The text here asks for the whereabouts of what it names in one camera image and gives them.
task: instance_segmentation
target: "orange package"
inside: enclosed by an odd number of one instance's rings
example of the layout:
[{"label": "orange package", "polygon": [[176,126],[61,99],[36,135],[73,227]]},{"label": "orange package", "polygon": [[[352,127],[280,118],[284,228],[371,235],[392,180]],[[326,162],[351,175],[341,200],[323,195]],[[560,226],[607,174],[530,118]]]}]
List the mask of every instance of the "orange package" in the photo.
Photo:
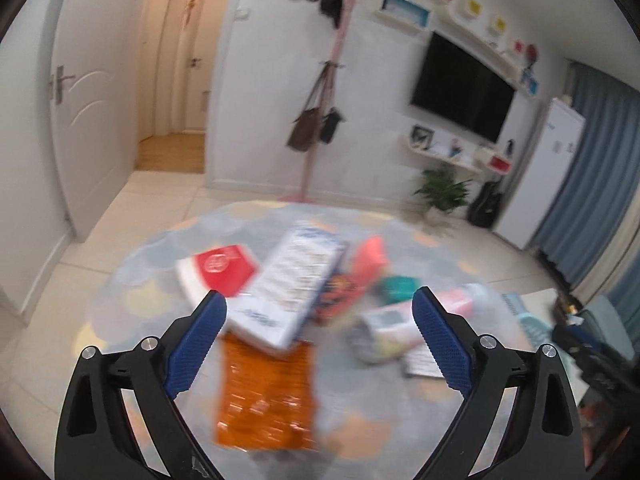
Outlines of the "orange package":
[{"label": "orange package", "polygon": [[225,384],[216,443],[243,449],[313,449],[312,346],[299,343],[284,360],[233,334],[223,339]]}]

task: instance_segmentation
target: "door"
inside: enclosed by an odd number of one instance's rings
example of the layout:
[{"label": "door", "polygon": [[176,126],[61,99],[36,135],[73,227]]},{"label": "door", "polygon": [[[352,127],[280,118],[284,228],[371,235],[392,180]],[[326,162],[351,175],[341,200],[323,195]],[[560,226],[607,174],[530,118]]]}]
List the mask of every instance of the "door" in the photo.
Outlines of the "door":
[{"label": "door", "polygon": [[185,127],[204,131],[218,37],[228,0],[204,0],[187,85]]},{"label": "door", "polygon": [[140,129],[138,139],[154,135],[156,112],[156,81],[158,80],[158,54],[170,0],[150,0],[146,11],[146,23],[140,58]]},{"label": "door", "polygon": [[132,171],[136,62],[146,0],[64,0],[52,56],[51,129],[70,220],[85,240]]},{"label": "door", "polygon": [[494,229],[523,249],[560,191],[577,149],[584,118],[564,104],[549,107],[534,155]]}]

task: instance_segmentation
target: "television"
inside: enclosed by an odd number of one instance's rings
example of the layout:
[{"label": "television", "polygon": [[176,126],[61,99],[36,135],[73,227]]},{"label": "television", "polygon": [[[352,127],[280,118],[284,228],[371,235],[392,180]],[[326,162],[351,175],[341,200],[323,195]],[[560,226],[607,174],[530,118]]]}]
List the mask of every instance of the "television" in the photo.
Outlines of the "television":
[{"label": "television", "polygon": [[480,60],[434,32],[411,104],[495,142],[514,92]]}]

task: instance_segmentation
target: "silver bolt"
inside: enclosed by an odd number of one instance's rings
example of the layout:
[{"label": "silver bolt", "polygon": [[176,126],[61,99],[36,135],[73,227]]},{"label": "silver bolt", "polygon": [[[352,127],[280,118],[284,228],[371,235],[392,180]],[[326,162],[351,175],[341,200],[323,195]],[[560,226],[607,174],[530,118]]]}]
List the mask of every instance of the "silver bolt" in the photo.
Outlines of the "silver bolt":
[{"label": "silver bolt", "polygon": [[556,348],[551,345],[542,345],[542,353],[547,357],[556,357],[556,354],[558,354]]},{"label": "silver bolt", "polygon": [[95,346],[88,346],[80,354],[84,359],[91,359],[95,355]]},{"label": "silver bolt", "polygon": [[483,335],[480,338],[480,344],[485,348],[491,349],[491,348],[495,348],[498,345],[498,342],[495,340],[494,337],[491,337],[490,335]]},{"label": "silver bolt", "polygon": [[142,340],[140,346],[143,350],[146,351],[153,350],[156,346],[158,346],[158,339],[156,339],[155,337],[147,337],[146,339]]}]

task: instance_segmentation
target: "round table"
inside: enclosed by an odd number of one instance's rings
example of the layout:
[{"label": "round table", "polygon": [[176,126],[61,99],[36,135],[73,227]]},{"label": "round table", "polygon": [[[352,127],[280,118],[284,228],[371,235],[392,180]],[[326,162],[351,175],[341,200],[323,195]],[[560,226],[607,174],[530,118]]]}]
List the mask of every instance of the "round table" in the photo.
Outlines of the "round table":
[{"label": "round table", "polygon": [[[383,237],[391,271],[413,276],[434,291],[477,283],[476,270],[420,229],[386,214],[281,202],[239,202],[194,218],[149,240],[112,274],[88,309],[84,336],[101,340],[102,352],[132,349],[149,335],[192,312],[180,289],[177,260],[215,246],[245,244],[264,261],[297,221],[338,233],[350,248],[374,234]],[[515,318],[493,291],[468,319],[477,333],[494,334],[507,347],[529,349]],[[352,310],[315,331],[313,377],[317,410],[316,451],[245,451],[217,446],[214,427],[222,386],[221,344],[214,342],[188,392],[175,403],[202,449],[228,480],[412,479],[452,421],[462,396],[444,380],[408,378],[401,364],[367,365],[354,357],[344,331],[360,309],[380,306],[369,292]],[[164,471],[131,392],[127,411],[148,464]],[[507,394],[474,471],[487,467],[506,426],[513,396]]]}]

